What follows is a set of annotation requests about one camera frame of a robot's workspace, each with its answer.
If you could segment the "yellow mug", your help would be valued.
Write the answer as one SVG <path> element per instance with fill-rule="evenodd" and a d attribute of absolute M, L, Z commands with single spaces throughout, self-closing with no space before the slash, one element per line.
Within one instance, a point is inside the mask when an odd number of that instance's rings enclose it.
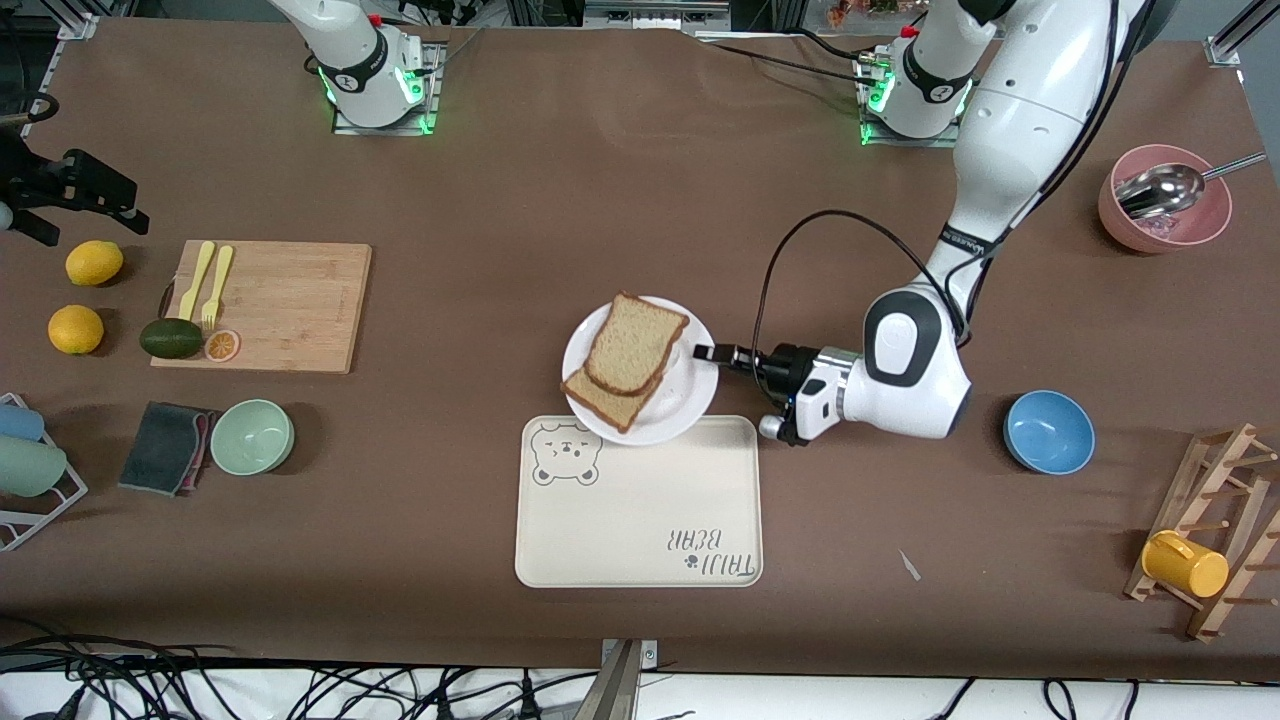
<path fill-rule="evenodd" d="M 1142 571 L 1196 598 L 1217 594 L 1228 583 L 1230 564 L 1220 552 L 1161 530 L 1147 539 L 1140 552 Z"/>

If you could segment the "metal table edge bracket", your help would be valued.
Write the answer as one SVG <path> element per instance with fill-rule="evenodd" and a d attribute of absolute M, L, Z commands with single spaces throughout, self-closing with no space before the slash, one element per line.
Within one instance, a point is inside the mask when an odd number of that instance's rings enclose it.
<path fill-rule="evenodd" d="M 640 676 L 657 667 L 658 641 L 607 641 L 596 676 L 599 702 L 591 720 L 634 720 Z"/>

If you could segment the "pale green cup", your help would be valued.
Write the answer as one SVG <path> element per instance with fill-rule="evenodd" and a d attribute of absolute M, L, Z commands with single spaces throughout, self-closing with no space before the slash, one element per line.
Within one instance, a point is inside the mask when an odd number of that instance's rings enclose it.
<path fill-rule="evenodd" d="M 58 484 L 67 465 L 59 447 L 0 436 L 0 493 L 38 497 Z"/>

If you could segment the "bread slice sandwich lid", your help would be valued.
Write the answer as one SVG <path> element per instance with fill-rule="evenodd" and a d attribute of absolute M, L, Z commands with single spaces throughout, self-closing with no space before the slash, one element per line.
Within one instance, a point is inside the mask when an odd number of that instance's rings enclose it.
<path fill-rule="evenodd" d="M 646 392 L 666 369 L 689 316 L 620 292 L 591 342 L 584 369 L 603 389 L 625 397 Z"/>

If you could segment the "dark grey folded cloth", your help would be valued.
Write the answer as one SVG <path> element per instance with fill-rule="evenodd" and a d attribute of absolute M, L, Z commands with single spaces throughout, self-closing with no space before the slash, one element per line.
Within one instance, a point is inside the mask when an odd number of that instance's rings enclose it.
<path fill-rule="evenodd" d="M 206 465 L 219 413 L 150 401 L 116 484 L 166 497 L 188 495 Z"/>

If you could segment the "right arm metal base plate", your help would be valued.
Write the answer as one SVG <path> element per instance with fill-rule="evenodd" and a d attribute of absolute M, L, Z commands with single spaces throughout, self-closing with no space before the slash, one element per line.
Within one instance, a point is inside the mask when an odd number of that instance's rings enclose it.
<path fill-rule="evenodd" d="M 443 90 L 447 46 L 392 27 L 378 31 L 385 44 L 379 68 L 358 79 L 348 70 L 320 69 L 333 105 L 333 132 L 366 136 L 429 136 Z"/>

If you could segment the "yellow plastic fork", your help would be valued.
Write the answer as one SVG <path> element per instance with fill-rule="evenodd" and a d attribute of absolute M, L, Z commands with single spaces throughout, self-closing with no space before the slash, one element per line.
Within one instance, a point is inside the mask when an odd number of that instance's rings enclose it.
<path fill-rule="evenodd" d="M 221 296 L 230 274 L 234 252 L 236 249 L 228 243 L 218 247 L 211 293 L 201 307 L 201 325 L 206 334 L 211 334 L 218 327 Z"/>

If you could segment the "round yellow orange fruit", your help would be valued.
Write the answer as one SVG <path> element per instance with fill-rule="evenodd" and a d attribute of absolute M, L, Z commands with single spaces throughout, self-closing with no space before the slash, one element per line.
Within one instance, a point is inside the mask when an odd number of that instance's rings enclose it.
<path fill-rule="evenodd" d="M 102 318 L 83 305 L 67 305 L 47 322 L 47 338 L 63 354 L 79 356 L 95 351 L 105 336 Z"/>

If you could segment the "yellow oval lemon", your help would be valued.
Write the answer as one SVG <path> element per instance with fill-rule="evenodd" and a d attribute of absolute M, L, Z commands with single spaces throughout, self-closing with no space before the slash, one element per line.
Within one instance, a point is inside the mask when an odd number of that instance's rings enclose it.
<path fill-rule="evenodd" d="M 78 245 L 67 255 L 64 268 L 72 284 L 96 287 L 113 281 L 124 264 L 124 254 L 116 243 L 91 240 Z"/>

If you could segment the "white round plate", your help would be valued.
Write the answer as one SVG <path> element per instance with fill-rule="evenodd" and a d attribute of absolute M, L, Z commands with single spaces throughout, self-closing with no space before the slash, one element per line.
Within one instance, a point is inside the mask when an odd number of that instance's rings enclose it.
<path fill-rule="evenodd" d="M 719 379 L 718 369 L 713 364 L 692 356 L 696 346 L 713 345 L 710 332 L 701 322 L 686 307 L 667 299 L 645 296 L 644 300 L 682 313 L 689 318 L 689 324 L 675 345 L 673 357 L 667 364 L 664 378 L 645 406 L 639 410 L 632 425 L 621 432 L 605 416 L 595 413 L 596 405 L 586 402 L 585 395 L 571 389 L 564 392 L 570 407 L 581 424 L 617 445 L 650 446 L 681 436 L 705 414 L 714 398 Z"/>

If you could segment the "dark green avocado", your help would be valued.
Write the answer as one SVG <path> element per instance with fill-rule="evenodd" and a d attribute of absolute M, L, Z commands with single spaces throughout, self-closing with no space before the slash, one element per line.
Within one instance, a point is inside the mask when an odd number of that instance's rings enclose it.
<path fill-rule="evenodd" d="M 140 332 L 138 342 L 151 357 L 182 360 L 201 351 L 204 328 L 180 318 L 159 318 Z"/>

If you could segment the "blue bowl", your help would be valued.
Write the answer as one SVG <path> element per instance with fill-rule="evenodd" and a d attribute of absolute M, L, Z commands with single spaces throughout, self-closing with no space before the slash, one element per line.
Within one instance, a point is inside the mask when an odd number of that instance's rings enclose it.
<path fill-rule="evenodd" d="M 1053 389 L 1034 389 L 1018 397 L 1005 415 L 1002 432 L 1005 447 L 1015 461 L 1039 474 L 1073 474 L 1094 455 L 1091 418 L 1074 398 Z"/>

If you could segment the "wooden cutting board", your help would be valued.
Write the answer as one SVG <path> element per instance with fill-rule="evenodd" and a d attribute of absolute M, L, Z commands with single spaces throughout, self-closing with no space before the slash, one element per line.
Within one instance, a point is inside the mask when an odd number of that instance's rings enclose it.
<path fill-rule="evenodd" d="M 238 352 L 210 360 L 151 359 L 151 366 L 346 374 L 372 261 L 366 243 L 218 241 L 234 250 L 218 329 L 239 336 Z"/>

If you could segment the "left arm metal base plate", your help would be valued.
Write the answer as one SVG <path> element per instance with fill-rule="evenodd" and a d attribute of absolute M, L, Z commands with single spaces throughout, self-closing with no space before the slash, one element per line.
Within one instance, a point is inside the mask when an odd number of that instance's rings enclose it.
<path fill-rule="evenodd" d="M 911 138 L 892 131 L 881 117 L 884 102 L 896 87 L 896 76 L 890 69 L 890 56 L 882 53 L 859 53 L 851 60 L 854 77 L 856 79 L 870 79 L 870 85 L 863 85 L 856 94 L 859 106 L 859 123 L 861 145 L 883 143 L 900 147 L 925 147 L 925 149 L 952 149 L 957 141 L 957 132 L 966 110 L 966 96 L 972 85 L 966 86 L 959 95 L 950 123 L 938 135 L 929 138 Z"/>

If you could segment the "pale green bowl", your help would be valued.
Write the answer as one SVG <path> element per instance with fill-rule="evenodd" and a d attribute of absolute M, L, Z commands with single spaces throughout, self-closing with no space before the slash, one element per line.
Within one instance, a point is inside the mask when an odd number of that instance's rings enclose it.
<path fill-rule="evenodd" d="M 251 398 L 229 407 L 210 437 L 214 462 L 233 477 L 251 477 L 279 468 L 294 447 L 294 425 L 283 407 Z"/>

